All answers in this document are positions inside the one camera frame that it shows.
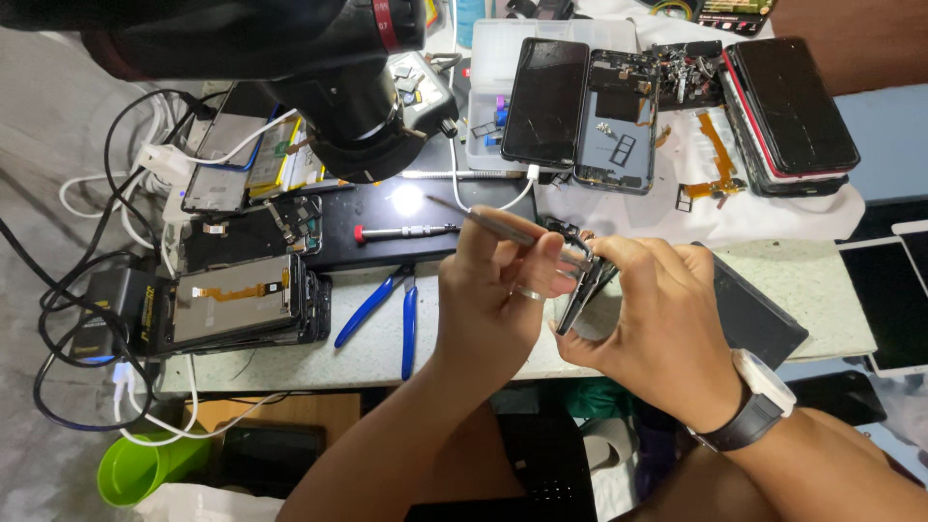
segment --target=green container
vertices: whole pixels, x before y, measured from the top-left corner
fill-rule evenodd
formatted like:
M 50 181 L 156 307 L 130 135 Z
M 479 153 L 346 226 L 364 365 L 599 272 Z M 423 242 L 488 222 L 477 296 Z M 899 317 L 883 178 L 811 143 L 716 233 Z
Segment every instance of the green container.
M 135 438 L 155 442 L 173 435 L 160 432 Z M 120 438 L 103 455 L 97 469 L 97 490 L 111 505 L 132 505 L 148 497 L 161 484 L 177 482 L 187 473 L 202 468 L 209 458 L 208 438 L 181 437 L 155 448 Z

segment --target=blue bottle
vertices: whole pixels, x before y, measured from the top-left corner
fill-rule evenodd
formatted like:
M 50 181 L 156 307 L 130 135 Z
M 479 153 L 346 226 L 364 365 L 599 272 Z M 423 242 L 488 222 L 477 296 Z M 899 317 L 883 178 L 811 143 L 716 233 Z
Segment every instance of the blue bottle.
M 470 48 L 473 43 L 473 22 L 486 18 L 485 0 L 458 0 L 458 45 Z

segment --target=wristwatch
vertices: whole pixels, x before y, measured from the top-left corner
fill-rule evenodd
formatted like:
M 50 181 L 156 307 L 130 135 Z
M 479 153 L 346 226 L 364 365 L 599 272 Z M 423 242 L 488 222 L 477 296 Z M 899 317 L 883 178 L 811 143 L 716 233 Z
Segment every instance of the wristwatch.
M 750 389 L 728 424 L 711 433 L 690 433 L 715 451 L 740 450 L 753 444 L 783 417 L 793 413 L 796 396 L 764 361 L 742 348 L 731 350 L 731 362 Z

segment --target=silver ring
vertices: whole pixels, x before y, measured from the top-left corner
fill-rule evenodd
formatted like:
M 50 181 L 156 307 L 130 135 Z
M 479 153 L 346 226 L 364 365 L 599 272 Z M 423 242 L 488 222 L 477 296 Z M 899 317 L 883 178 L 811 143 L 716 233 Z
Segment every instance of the silver ring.
M 525 297 L 528 297 L 529 299 L 534 299 L 535 301 L 541 301 L 542 303 L 544 303 L 545 299 L 547 299 L 544 295 L 539 294 L 538 292 L 535 292 L 534 290 L 525 288 L 522 285 L 516 286 L 516 289 L 513 290 L 513 293 L 516 293 L 516 292 L 524 295 Z

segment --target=wire cutters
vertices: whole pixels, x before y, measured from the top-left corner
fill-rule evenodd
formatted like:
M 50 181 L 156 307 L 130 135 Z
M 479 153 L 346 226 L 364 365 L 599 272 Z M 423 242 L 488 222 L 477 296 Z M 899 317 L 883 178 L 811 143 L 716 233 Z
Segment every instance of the wire cutters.
M 335 347 L 341 348 L 361 324 L 370 317 L 387 297 L 393 293 L 393 289 L 403 283 L 406 290 L 406 297 L 403 298 L 403 366 L 401 376 L 403 380 L 409 379 L 412 374 L 412 359 L 416 353 L 416 302 L 419 297 L 419 289 L 416 287 L 416 267 L 415 265 L 402 265 L 394 273 L 387 276 L 387 279 L 374 291 L 367 301 L 351 316 L 339 336 L 335 338 Z

